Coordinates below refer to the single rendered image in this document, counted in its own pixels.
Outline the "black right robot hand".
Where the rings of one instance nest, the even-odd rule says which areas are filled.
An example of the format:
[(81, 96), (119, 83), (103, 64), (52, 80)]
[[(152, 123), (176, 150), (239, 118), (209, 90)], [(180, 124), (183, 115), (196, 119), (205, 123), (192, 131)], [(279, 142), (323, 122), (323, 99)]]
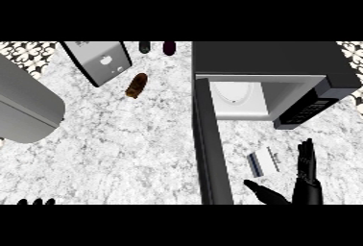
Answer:
[(292, 201), (271, 189), (258, 185), (255, 182), (245, 180), (243, 184), (254, 192), (258, 200), (266, 205), (322, 205), (323, 194), (320, 181), (316, 178), (316, 155), (313, 142), (308, 138), (298, 145), (298, 173), (292, 193)]

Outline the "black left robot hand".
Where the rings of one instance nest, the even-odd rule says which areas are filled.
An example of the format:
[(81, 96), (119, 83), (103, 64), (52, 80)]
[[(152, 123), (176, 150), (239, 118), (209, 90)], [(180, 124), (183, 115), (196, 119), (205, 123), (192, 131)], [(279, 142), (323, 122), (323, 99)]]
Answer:
[[(18, 201), (18, 205), (28, 205), (27, 199), (21, 199)], [(53, 198), (49, 199), (47, 202), (44, 203), (43, 199), (38, 198), (38, 199), (34, 200), (32, 205), (55, 205), (55, 199)]]

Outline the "dark grey microwave door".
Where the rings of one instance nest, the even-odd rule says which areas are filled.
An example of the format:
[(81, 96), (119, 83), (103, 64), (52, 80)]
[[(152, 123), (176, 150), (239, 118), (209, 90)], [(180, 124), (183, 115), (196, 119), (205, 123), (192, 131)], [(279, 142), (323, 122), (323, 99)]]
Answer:
[(207, 79), (193, 82), (192, 126), (204, 205), (232, 205), (233, 194)]

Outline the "black microwave oven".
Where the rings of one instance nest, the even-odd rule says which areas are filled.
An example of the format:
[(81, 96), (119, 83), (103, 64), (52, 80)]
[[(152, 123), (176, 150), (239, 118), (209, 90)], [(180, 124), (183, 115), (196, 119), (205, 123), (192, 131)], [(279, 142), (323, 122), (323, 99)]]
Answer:
[(361, 87), (333, 41), (195, 41), (193, 123), (270, 121), (292, 130)]

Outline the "brown bread loaf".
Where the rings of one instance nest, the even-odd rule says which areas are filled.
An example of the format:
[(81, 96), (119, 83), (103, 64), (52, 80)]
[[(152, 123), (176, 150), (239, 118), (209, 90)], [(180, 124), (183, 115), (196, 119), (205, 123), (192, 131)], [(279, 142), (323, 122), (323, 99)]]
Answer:
[(146, 83), (148, 83), (148, 75), (145, 73), (139, 73), (133, 80), (131, 80), (131, 83), (128, 85), (128, 88), (127, 88), (127, 96), (131, 97), (133, 99), (137, 98), (145, 86), (146, 86)]

